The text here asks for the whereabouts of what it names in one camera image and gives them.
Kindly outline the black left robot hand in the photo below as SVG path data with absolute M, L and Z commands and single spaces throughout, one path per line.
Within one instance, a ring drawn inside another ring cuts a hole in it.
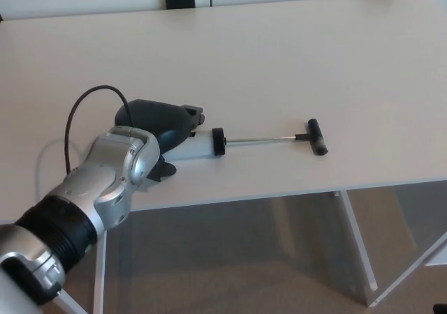
M 176 167 L 166 162 L 164 154 L 178 147 L 193 130 L 205 121 L 203 108 L 191 105 L 172 105 L 152 100 L 132 100 L 130 111 L 121 107 L 115 115 L 116 126 L 133 126 L 153 134 L 160 147 L 160 158 L 147 178 L 160 182 L 173 176 Z

